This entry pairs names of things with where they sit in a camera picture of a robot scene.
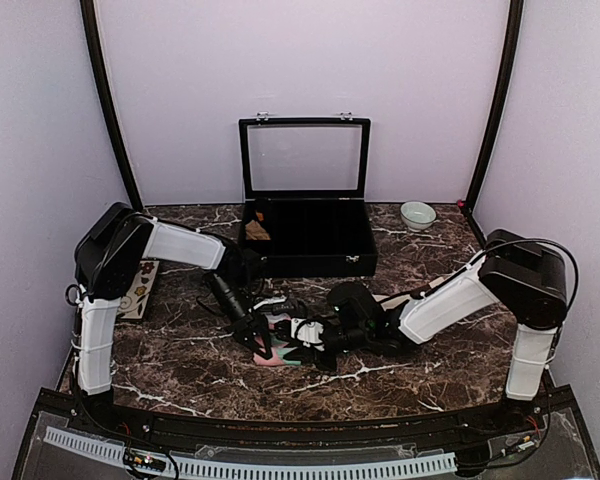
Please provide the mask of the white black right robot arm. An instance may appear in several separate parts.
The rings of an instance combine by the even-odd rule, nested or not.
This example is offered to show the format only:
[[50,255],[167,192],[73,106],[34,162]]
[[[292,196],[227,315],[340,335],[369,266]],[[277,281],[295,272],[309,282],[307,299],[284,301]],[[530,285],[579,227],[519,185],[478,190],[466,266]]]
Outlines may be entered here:
[[381,356],[404,354],[432,340],[466,317],[497,303],[517,322],[505,385],[506,399],[490,413],[501,434],[514,432],[529,416],[563,323],[578,287],[567,283],[574,255],[561,244],[523,238],[507,230],[491,232],[484,248],[440,284],[412,291],[388,310],[360,283],[329,292],[337,315],[313,337],[324,353],[336,356],[363,349]]

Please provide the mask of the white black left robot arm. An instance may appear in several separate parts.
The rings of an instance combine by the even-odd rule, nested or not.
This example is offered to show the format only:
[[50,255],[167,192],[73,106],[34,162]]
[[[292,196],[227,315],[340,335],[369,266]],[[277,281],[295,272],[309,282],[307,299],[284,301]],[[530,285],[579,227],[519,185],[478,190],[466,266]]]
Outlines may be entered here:
[[202,269],[233,339],[264,360],[273,356],[268,320],[251,291],[259,258],[226,237],[115,203],[78,243],[74,261],[75,282],[65,299],[76,312],[74,378],[88,396],[111,390],[116,320],[144,299],[159,261]]

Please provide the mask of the beige and brown sock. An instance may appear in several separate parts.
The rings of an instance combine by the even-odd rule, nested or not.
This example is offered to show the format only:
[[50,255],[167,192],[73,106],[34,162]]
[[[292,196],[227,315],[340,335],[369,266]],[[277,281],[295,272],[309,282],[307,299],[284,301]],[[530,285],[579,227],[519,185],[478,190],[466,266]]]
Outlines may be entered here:
[[441,286],[446,279],[444,277],[438,277],[431,282],[424,284],[420,287],[416,287],[411,290],[398,292],[392,295],[374,295],[373,298],[380,304],[389,303],[391,301],[404,301],[412,299],[421,299],[429,293],[432,293],[436,288]]

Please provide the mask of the pink patterned sock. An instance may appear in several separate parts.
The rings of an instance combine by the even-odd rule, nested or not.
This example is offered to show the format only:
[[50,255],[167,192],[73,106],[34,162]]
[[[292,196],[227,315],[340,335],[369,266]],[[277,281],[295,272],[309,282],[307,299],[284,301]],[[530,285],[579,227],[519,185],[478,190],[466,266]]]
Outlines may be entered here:
[[286,359],[285,356],[293,351],[296,345],[293,342],[282,341],[274,336],[271,337],[272,357],[263,359],[257,354],[253,354],[253,361],[258,366],[278,367],[278,366],[300,366],[299,360]]

